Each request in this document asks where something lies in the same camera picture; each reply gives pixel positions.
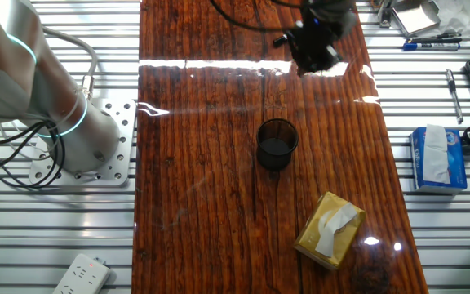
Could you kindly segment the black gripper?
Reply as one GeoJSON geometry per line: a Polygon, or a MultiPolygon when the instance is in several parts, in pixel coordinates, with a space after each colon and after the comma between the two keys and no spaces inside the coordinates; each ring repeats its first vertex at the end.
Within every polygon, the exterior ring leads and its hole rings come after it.
{"type": "Polygon", "coordinates": [[[344,30],[342,23],[314,10],[302,10],[301,16],[303,25],[294,31],[294,35],[290,35],[290,51],[297,65],[297,74],[304,75],[312,69],[305,53],[318,53],[314,56],[315,71],[325,71],[338,64],[340,54],[324,50],[341,38],[344,30]]]}

